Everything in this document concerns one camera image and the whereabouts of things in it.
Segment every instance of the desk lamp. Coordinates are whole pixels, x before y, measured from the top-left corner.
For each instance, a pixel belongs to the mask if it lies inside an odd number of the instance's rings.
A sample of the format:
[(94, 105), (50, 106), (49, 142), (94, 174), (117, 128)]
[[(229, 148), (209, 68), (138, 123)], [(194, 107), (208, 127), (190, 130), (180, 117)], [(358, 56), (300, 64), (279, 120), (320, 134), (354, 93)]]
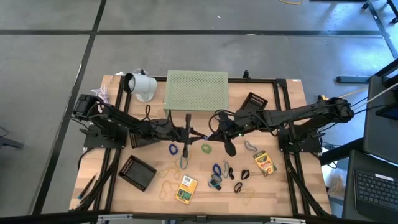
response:
[(127, 73), (123, 83), (127, 93), (136, 94), (137, 99), (145, 103), (153, 99), (156, 87), (156, 79), (148, 77), (143, 69), (139, 73)]

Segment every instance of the table leg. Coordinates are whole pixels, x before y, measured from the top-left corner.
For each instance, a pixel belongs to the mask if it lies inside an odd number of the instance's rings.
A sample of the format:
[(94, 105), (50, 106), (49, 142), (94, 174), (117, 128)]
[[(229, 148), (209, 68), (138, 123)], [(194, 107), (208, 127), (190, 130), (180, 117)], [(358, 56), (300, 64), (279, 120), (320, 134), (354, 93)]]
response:
[(359, 138), (355, 141), (337, 147), (336, 149), (329, 150), (328, 152), (323, 153), (322, 156), (319, 157), (319, 161), (323, 166), (332, 163), (333, 161), (344, 159), (349, 156), (349, 152), (351, 150), (363, 152), (363, 138)]
[(2, 146), (11, 146), (14, 147), (16, 149), (22, 149), (24, 147), (24, 145), (22, 143), (19, 143), (17, 141), (5, 138), (5, 137), (0, 137), (0, 148)]

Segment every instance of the black rectangular object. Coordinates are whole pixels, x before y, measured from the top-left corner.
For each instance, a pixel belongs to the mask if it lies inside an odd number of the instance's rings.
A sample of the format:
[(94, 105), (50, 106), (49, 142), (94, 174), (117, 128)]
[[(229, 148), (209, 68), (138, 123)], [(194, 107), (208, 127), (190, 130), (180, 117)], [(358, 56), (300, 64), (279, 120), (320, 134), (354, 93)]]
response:
[(155, 168), (135, 156), (130, 156), (119, 172), (121, 178), (141, 191), (145, 191), (155, 174)]
[[(371, 76), (369, 82), (368, 99), (376, 96), (386, 87), (382, 84), (382, 77)], [(391, 105), (397, 102), (393, 91), (387, 91), (368, 103), (367, 108), (379, 105)], [(376, 115), (376, 110), (368, 110), (365, 117), (363, 135), (363, 151), (368, 154), (380, 157), (387, 161), (398, 164), (397, 130), (398, 121)]]
[(244, 100), (241, 110), (263, 110), (268, 101), (266, 99), (261, 98), (260, 96), (250, 92), (248, 97)]

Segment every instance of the small yellow box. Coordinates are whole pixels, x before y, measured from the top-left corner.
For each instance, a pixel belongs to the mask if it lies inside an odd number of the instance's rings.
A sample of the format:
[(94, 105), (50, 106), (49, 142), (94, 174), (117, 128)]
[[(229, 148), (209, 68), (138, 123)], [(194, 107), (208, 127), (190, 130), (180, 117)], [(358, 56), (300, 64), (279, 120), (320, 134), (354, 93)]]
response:
[(268, 176), (277, 170), (275, 164), (265, 151), (261, 151), (253, 157), (261, 171), (264, 173), (264, 176)]
[(197, 180), (194, 180), (191, 177), (185, 175), (182, 178), (182, 182), (177, 190), (177, 193), (175, 194), (175, 199), (188, 205), (189, 201), (191, 201), (192, 199), (193, 192), (195, 191), (197, 185)]

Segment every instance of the wooden table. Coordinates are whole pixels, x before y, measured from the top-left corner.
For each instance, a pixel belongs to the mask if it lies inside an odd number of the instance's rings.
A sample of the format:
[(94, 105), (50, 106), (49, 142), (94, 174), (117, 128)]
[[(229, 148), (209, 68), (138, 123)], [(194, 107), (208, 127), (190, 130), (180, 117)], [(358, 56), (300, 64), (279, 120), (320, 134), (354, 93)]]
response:
[[(111, 78), (105, 75), (103, 84)], [(151, 105), (150, 118), (164, 118), (163, 102), (165, 96), (166, 82), (158, 82), (155, 97), (149, 102)], [(291, 107), (306, 105), (303, 86), (301, 80), (287, 80)], [(108, 85), (110, 94), (109, 101), (114, 103), (119, 86), (119, 77), (114, 77)], [(274, 92), (271, 84), (267, 83), (229, 83), (229, 110), (236, 111), (242, 105), (249, 92), (253, 92), (268, 100), (266, 109), (273, 110), (275, 107)], [(282, 90), (280, 90), (282, 109), (284, 101)], [(123, 93), (121, 105), (124, 105), (126, 94)], [(144, 110), (147, 103), (142, 103), (135, 96), (131, 98), (129, 114), (136, 118), (144, 117)], [(186, 111), (173, 111), (172, 118), (176, 126), (185, 126)], [(210, 134), (208, 129), (208, 118), (211, 112), (190, 111), (192, 114), (191, 127), (200, 133)], [(212, 122), (214, 128), (217, 127), (216, 121)], [(278, 168), (278, 171), (268, 177), (264, 177), (253, 159), (253, 152), (244, 148), (244, 140), (265, 150)], [(211, 154), (205, 154), (201, 150), (203, 143), (209, 144), (213, 150)], [(128, 213), (174, 213), (174, 214), (207, 214), (207, 215), (292, 215), (290, 205), (289, 188), (282, 153), (279, 151), (277, 138), (269, 133), (255, 131), (241, 138), (233, 140), (237, 154), (229, 157), (224, 150), (222, 142), (194, 142), (190, 147), (190, 160), (187, 169), (181, 170), (179, 179), (175, 179), (174, 170), (161, 177), (163, 170), (175, 167), (176, 159), (180, 158), (183, 144), (174, 143), (179, 147), (176, 156), (169, 153), (171, 142), (161, 141), (148, 146), (132, 149), (129, 139), (126, 147), (122, 150), (119, 169), (124, 165), (130, 155), (134, 155), (157, 169), (156, 176), (145, 192), (141, 192), (122, 178), (116, 178), (114, 196), (111, 211)], [(77, 176), (75, 189), (73, 191), (70, 208), (75, 208), (79, 200), (77, 196), (83, 190), (87, 182), (93, 175), (100, 172), (104, 156), (104, 149), (94, 149), (88, 153), (81, 162), (80, 171)], [(328, 213), (331, 212), (329, 199), (326, 194), (323, 182), (321, 166), (319, 160), (310, 153), (300, 153), (302, 160), (305, 183), (315, 200)], [(217, 191), (208, 186), (212, 167), (214, 163), (219, 164), (224, 169), (224, 162), (228, 161), (234, 169), (235, 179), (223, 179), (222, 189)], [(240, 172), (243, 169), (250, 170), (250, 177), (240, 180)], [(176, 188), (183, 175), (198, 180), (198, 186), (189, 205), (177, 201), (175, 197)], [(172, 184), (164, 185), (165, 199), (160, 199), (162, 183), (169, 181)], [(242, 182), (242, 189), (255, 191), (253, 194), (239, 193), (233, 191), (237, 182)], [(108, 183), (104, 186), (100, 208), (104, 208)], [(302, 200), (299, 188), (295, 187), (297, 196), (298, 210), (303, 213)]]

